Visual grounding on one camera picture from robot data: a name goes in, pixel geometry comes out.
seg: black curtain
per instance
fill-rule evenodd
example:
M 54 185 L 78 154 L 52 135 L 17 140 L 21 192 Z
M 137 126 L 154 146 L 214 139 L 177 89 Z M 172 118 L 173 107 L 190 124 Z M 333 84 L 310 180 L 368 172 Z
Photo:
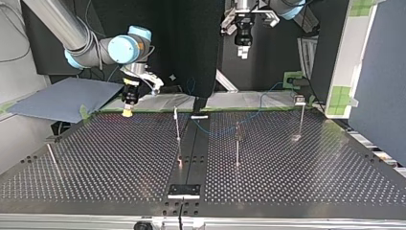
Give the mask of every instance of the black curtain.
M 211 96 L 224 0 L 93 0 L 107 36 L 128 26 L 152 31 L 156 47 L 148 65 L 165 82 L 172 74 L 184 92 Z

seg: white wall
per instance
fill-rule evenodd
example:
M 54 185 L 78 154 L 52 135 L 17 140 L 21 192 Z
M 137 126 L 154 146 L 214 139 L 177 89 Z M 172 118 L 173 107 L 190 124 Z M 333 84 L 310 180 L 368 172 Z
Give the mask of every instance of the white wall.
M 20 10 L 18 0 L 0 0 Z M 4 10 L 19 26 L 9 10 Z M 0 11 L 0 60 L 19 57 L 27 51 L 28 41 L 9 23 Z M 0 63 L 0 106 L 15 102 L 47 87 L 48 77 L 36 73 L 31 53 L 26 57 Z M 52 121 L 0 114 L 0 173 L 16 164 L 26 155 L 43 146 L 46 137 L 52 135 Z

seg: perforated metal table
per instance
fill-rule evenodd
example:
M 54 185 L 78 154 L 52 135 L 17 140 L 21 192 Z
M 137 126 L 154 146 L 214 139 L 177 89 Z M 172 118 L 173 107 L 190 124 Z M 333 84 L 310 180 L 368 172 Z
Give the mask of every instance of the perforated metal table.
M 300 115 L 181 114 L 178 143 L 171 113 L 99 114 L 53 146 L 58 164 L 43 149 L 1 175 L 0 223 L 5 214 L 406 220 L 400 174 L 317 111 L 299 129 Z M 200 185 L 200 198 L 168 199 L 173 184 Z

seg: robotic arm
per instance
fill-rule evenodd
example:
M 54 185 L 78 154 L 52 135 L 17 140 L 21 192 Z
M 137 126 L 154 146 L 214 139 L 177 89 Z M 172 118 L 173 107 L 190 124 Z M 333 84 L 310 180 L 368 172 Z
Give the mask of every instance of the robotic arm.
M 98 40 L 87 25 L 76 18 L 60 0 L 24 0 L 27 6 L 51 30 L 65 48 L 65 57 L 75 68 L 91 68 L 104 64 L 121 64 L 124 77 L 125 104 L 123 115 L 132 116 L 138 102 L 141 81 L 153 84 L 152 93 L 159 93 L 163 82 L 146 71 L 152 34 L 149 30 L 130 26 L 128 33 Z
M 248 52 L 253 44 L 251 29 L 254 27 L 256 16 L 262 18 L 265 27 L 275 27 L 280 22 L 279 16 L 286 20 L 293 19 L 306 4 L 305 0 L 234 0 L 234 6 L 226 11 L 226 18 L 221 23 L 221 33 L 232 35 L 237 31 L 235 44 L 237 55 L 242 59 L 248 58 Z

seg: black bracket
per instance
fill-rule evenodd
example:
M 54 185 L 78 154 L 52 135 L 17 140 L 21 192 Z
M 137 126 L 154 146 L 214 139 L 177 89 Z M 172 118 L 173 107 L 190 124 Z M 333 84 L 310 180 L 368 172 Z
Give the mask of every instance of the black bracket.
M 169 187 L 169 199 L 199 199 L 200 185 L 172 184 Z

